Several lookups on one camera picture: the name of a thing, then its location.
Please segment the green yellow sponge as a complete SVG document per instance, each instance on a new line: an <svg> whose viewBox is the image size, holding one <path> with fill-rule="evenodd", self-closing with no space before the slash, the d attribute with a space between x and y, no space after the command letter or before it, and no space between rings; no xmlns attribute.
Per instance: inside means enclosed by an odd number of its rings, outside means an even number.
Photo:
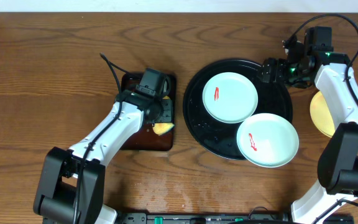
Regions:
<svg viewBox="0 0 358 224"><path fill-rule="evenodd" d="M166 121L164 123L155 123L153 125L152 129L155 134L162 136L173 129L173 127L175 126L173 123L173 108L171 108L169 115L170 122Z"/></svg>

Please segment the yellow plate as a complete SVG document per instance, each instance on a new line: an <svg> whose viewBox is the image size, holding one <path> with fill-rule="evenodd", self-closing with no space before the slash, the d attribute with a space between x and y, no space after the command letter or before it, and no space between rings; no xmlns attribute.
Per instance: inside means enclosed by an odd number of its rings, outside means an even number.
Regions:
<svg viewBox="0 0 358 224"><path fill-rule="evenodd" d="M319 91L311 99L310 116L315 127L331 138L335 132L334 121L323 94Z"/></svg>

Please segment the light green plate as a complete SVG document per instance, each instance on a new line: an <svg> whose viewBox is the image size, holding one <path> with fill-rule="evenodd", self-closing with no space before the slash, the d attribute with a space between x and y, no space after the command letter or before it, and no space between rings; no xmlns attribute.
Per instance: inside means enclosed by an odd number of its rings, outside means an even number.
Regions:
<svg viewBox="0 0 358 224"><path fill-rule="evenodd" d="M245 119L237 130L236 141L248 161L268 168L289 163L300 145L293 125L271 113L255 114Z"/></svg>
<svg viewBox="0 0 358 224"><path fill-rule="evenodd" d="M245 76L219 73L210 78L202 92L203 105L215 120L222 123L240 123L250 117L258 104L254 84Z"/></svg>

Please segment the light green plate front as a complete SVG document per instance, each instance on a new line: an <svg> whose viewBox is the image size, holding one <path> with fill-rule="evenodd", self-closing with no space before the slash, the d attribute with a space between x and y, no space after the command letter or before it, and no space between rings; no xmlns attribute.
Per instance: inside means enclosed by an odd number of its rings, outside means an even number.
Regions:
<svg viewBox="0 0 358 224"><path fill-rule="evenodd" d="M255 114L245 119L237 130L236 141L248 161L268 168L289 163L300 145L293 125L271 113Z"/></svg>

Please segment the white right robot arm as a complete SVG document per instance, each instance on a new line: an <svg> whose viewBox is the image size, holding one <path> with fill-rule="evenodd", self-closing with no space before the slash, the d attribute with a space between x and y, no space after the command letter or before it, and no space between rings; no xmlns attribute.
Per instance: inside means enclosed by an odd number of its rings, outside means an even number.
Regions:
<svg viewBox="0 0 358 224"><path fill-rule="evenodd" d="M297 88L314 85L324 96L335 132L318 161L315 184L291 205L295 223L322 223L358 198L358 86L353 59L330 44L285 41L286 59L268 58L259 78Z"/></svg>

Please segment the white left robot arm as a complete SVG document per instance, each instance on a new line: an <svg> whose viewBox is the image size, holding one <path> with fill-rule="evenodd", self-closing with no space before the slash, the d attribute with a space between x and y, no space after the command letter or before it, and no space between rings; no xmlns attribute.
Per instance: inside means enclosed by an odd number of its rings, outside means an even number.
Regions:
<svg viewBox="0 0 358 224"><path fill-rule="evenodd" d="M106 167L145 123L171 123L173 100L125 91L112 110L80 142L52 148L45 157L34 213L43 223L114 223L115 209L103 203Z"/></svg>

